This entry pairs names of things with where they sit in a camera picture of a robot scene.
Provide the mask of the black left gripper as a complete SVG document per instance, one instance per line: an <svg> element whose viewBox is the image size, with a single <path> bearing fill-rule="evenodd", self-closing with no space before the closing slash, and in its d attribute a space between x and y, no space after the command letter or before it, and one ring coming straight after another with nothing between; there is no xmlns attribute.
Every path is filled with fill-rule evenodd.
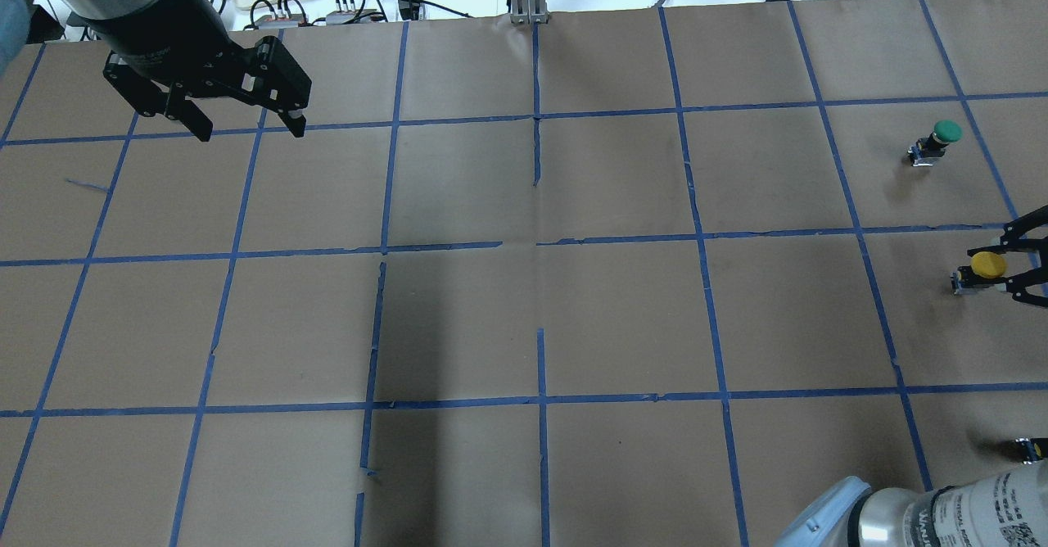
<svg viewBox="0 0 1048 547"><path fill-rule="evenodd" d="M139 76L184 87L169 89L168 118L199 141L210 141L214 125L185 91L262 106L293 137L305 135L310 76L278 37L262 37L255 47L236 43L209 0L154 0L112 20L86 21ZM246 89L244 76L252 71L254 88Z"/></svg>

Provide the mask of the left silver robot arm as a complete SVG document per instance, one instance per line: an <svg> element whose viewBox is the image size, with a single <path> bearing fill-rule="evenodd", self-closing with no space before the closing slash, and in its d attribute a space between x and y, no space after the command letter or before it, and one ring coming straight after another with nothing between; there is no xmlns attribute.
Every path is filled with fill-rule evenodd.
<svg viewBox="0 0 1048 547"><path fill-rule="evenodd" d="M202 143L214 125L202 99L233 99L272 111L294 137L305 133L312 82L280 39L244 47L210 0L65 0L110 47L102 76L143 117L179 122ZM31 0L2 0L2 66L31 26Z"/></svg>

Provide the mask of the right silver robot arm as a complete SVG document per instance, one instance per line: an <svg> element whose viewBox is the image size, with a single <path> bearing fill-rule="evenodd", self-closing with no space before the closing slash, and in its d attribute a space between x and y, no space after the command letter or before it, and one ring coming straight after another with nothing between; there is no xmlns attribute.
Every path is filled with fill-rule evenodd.
<svg viewBox="0 0 1048 547"><path fill-rule="evenodd" d="M1012 300L1045 307L1036 289L1046 283L1045 207L1006 223L992 244L967 251L969 263L951 274L955 294L996 289ZM1046 439L1019 436L1000 443L1018 466L965 485L913 493L872 490L844 477L807 506L776 540L779 546L1044 546Z"/></svg>

